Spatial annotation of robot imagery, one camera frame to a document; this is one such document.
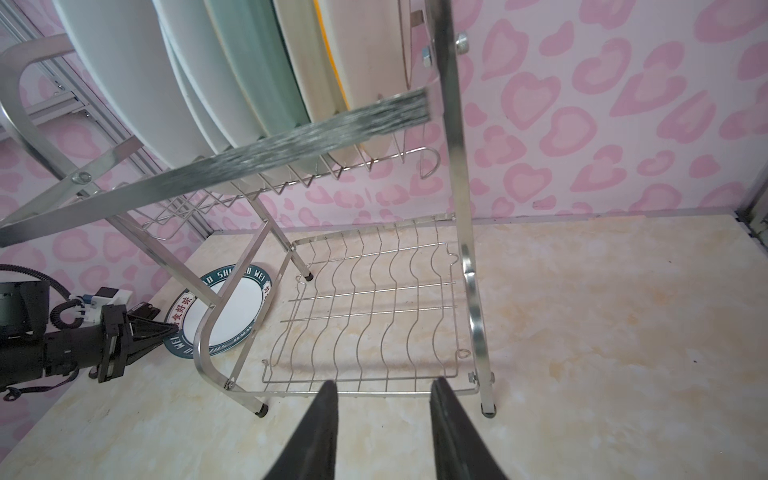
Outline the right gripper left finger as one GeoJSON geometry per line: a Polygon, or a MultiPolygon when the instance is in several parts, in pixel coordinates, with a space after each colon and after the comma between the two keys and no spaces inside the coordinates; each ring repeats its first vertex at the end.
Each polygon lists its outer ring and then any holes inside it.
{"type": "Polygon", "coordinates": [[[338,390],[325,381],[264,479],[334,479],[338,390]]]}

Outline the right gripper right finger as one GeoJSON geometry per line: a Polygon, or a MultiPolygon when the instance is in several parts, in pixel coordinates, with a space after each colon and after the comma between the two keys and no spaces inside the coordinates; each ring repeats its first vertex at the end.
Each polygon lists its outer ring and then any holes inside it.
{"type": "Polygon", "coordinates": [[[429,405],[438,479],[507,479],[446,378],[432,383],[429,405]]]}

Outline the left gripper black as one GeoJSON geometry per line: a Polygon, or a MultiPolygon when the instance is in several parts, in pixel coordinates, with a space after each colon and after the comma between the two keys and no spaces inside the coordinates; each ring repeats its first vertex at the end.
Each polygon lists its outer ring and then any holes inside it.
{"type": "Polygon", "coordinates": [[[128,311],[123,305],[106,305],[98,325],[5,339],[1,388],[17,390],[21,383],[56,375],[72,381],[80,370],[91,367],[97,369],[100,382],[119,378],[127,365],[179,332],[174,323],[156,321],[159,314],[160,309],[148,302],[128,311]]]}

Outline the white plate black text rim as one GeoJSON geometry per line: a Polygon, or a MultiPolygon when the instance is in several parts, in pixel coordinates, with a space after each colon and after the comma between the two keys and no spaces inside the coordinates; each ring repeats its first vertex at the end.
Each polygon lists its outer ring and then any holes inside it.
{"type": "MultiPolygon", "coordinates": [[[[249,265],[211,332],[209,352],[212,356],[245,340],[271,290],[269,273],[260,266],[249,265]]],[[[178,331],[163,339],[165,348],[172,355],[193,358],[194,334],[207,311],[208,306],[189,290],[174,300],[165,320],[175,324],[178,331]]]]}

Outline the orange sunburst plate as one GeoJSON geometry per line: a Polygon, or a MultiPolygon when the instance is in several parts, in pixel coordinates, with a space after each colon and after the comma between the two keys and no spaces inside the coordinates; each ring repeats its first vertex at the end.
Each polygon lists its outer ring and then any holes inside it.
{"type": "Polygon", "coordinates": [[[265,131],[241,91],[202,1],[156,1],[161,26],[198,98],[233,147],[265,131]]]}

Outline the mint green flower plate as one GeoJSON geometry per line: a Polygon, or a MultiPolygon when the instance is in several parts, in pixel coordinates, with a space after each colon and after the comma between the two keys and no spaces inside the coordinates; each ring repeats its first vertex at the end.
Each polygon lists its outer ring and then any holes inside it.
{"type": "Polygon", "coordinates": [[[209,18],[235,79],[268,135],[310,122],[271,1],[212,0],[209,18]]]}

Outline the halloween cat star plate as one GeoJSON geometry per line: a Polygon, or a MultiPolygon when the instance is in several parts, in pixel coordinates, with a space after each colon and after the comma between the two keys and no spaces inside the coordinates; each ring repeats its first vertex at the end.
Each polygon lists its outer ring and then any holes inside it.
{"type": "Polygon", "coordinates": [[[314,8],[347,109],[410,89],[409,1],[318,0],[314,8]]]}

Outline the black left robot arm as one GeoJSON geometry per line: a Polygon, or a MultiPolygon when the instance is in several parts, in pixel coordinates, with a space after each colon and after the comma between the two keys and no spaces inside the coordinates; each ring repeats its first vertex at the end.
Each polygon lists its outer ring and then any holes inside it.
{"type": "Polygon", "coordinates": [[[50,331],[51,314],[73,302],[51,309],[49,290],[44,280],[1,284],[1,394],[6,402],[59,388],[83,369],[100,383],[117,379],[179,332],[173,323],[156,321],[157,310],[146,303],[132,310],[119,303],[85,303],[95,323],[50,331]]]}

